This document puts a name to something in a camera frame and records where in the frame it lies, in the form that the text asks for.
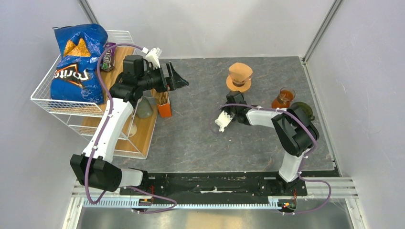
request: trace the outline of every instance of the gray stone tabletop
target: gray stone tabletop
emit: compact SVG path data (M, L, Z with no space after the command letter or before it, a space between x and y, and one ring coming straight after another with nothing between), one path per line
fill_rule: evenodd
M228 68L242 62L253 69L248 104L270 107L284 86L296 91L296 101L308 103L320 132L318 149L305 170L332 170L333 163L315 111L309 85L298 57L207 58L171 60L190 86L170 92L172 117L158 116L146 160L115 156L113 164L148 172L277 171L284 150L272 128L232 122L218 135L209 118L226 102Z

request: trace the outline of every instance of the doritos logo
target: doritos logo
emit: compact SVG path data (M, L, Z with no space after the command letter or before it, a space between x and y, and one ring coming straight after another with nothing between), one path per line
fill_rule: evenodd
M81 83L82 81L89 80L86 70L84 70L83 73L79 72L77 63L57 69L53 77L54 79L61 78L62 80L73 83L79 87L83 87Z
M68 40L64 49L65 56L79 56L79 57L90 57L91 54L86 47L86 42L83 38L79 39L79 43L75 45L71 40Z

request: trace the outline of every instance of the doritos bag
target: doritos bag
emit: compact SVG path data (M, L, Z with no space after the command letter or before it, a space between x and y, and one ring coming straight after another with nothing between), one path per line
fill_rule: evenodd
M104 102L96 75L107 32L98 24L54 28L61 61L51 83L51 98L78 102Z

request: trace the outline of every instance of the brown hat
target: brown hat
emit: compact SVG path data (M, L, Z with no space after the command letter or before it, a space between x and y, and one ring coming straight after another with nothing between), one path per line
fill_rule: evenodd
M246 92L252 85L250 79L253 70L244 63L234 63L228 70L229 74L226 78L226 86L228 86L229 90L233 92Z

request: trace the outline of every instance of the white wall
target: white wall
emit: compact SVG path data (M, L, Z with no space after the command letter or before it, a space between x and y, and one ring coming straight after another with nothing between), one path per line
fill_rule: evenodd
M88 0L162 58L303 56L333 0Z
M405 2L347 0L309 69L372 229L404 228Z
M52 27L88 23L76 0L1 0L1 228L58 229L85 140L30 101L58 48Z

